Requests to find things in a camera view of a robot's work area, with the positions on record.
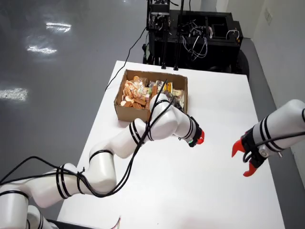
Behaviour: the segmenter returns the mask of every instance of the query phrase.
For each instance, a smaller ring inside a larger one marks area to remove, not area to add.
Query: cardboard box
[[[184,90],[184,107],[183,112],[187,112],[187,77],[181,75],[174,75],[169,73],[154,73],[154,72],[141,72],[134,70],[126,70],[122,78],[119,91],[114,100],[114,108],[118,119],[121,121],[132,122],[136,118],[142,119],[144,122],[148,121],[150,111],[146,109],[135,109],[133,107],[123,107],[121,106],[122,95],[124,90],[124,85],[126,80],[133,80],[134,76],[139,76],[140,78],[147,78],[149,81],[161,80],[173,83],[174,89]]]

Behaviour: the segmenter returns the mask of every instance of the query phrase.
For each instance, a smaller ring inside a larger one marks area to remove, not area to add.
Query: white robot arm
[[[232,157],[237,151],[244,152],[243,161],[250,160],[244,176],[249,177],[269,156],[281,156],[281,151],[304,139],[305,104],[294,99],[248,130],[233,145]]]
[[[150,102],[152,111],[150,132],[141,119],[135,119],[117,136],[109,141],[98,143],[90,151],[89,168],[82,173],[82,177],[94,189],[96,196],[114,194],[113,191],[117,187],[114,154],[127,158],[133,152],[136,154],[136,148],[141,147],[142,144],[172,135],[184,139],[190,147],[203,142],[204,132],[192,117],[172,105],[169,106],[166,95],[160,94],[157,97],[158,95]],[[88,185],[83,179],[63,171],[65,169],[77,174],[78,171],[74,165],[67,163],[61,168],[50,171],[51,175],[48,177],[10,183],[0,182],[2,184],[0,186],[0,229],[24,229],[26,227],[30,197],[33,197],[39,207],[46,208],[77,193],[92,194],[92,190],[88,189]]]

